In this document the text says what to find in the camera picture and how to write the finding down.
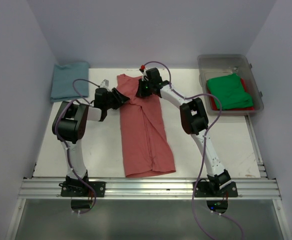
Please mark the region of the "salmon pink t shirt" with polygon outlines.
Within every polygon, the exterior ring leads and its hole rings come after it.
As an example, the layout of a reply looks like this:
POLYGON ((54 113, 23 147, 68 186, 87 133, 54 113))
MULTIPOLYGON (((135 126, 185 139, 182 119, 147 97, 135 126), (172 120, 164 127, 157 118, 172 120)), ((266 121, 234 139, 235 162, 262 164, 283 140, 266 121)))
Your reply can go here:
POLYGON ((117 76, 117 90, 130 99, 119 109, 124 174, 145 178, 174 173, 160 99, 157 95, 136 97, 138 85, 138 77, 117 76))

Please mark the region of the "clear plastic bin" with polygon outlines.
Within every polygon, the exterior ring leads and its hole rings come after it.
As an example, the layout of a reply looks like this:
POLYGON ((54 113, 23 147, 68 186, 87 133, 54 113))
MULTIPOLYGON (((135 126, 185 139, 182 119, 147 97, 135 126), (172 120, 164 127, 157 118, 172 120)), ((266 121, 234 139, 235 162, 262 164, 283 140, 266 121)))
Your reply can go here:
POLYGON ((209 93, 207 88, 207 81, 211 78, 237 74, 248 88, 248 93, 253 100, 253 111, 226 112, 223 110, 223 116, 248 116, 260 113, 264 110, 262 101, 262 93, 259 91, 255 78, 251 71, 252 65, 248 62, 247 58, 241 54, 201 54, 197 57, 199 69, 199 83, 202 91, 206 94, 209 93))

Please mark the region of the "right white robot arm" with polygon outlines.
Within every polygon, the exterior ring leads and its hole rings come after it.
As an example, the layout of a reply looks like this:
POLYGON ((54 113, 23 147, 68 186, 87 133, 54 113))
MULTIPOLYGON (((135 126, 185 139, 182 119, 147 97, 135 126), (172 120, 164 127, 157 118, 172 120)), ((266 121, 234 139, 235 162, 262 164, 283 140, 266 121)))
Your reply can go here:
POLYGON ((163 80, 156 67, 139 68, 142 77, 138 80, 136 97, 146 98, 156 95, 179 109, 181 126, 192 137, 202 160, 196 181, 193 183, 193 196, 229 197, 232 193, 231 176, 221 162, 208 134, 213 124, 209 124, 204 103, 199 95, 186 97, 172 86, 171 80, 163 80))

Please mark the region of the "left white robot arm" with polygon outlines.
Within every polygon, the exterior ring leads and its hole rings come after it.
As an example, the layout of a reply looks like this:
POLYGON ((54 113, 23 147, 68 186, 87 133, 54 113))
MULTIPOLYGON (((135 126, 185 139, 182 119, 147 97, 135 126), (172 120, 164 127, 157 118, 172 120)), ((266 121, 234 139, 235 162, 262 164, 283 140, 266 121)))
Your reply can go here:
POLYGON ((128 103, 130 98, 116 88, 109 90, 99 87, 95 90, 94 100, 87 104, 63 101, 52 124, 52 133, 63 146, 67 174, 60 183, 62 197, 103 197, 105 184, 89 181, 88 170, 84 163, 82 138, 88 121, 102 122, 108 110, 117 110, 128 103))

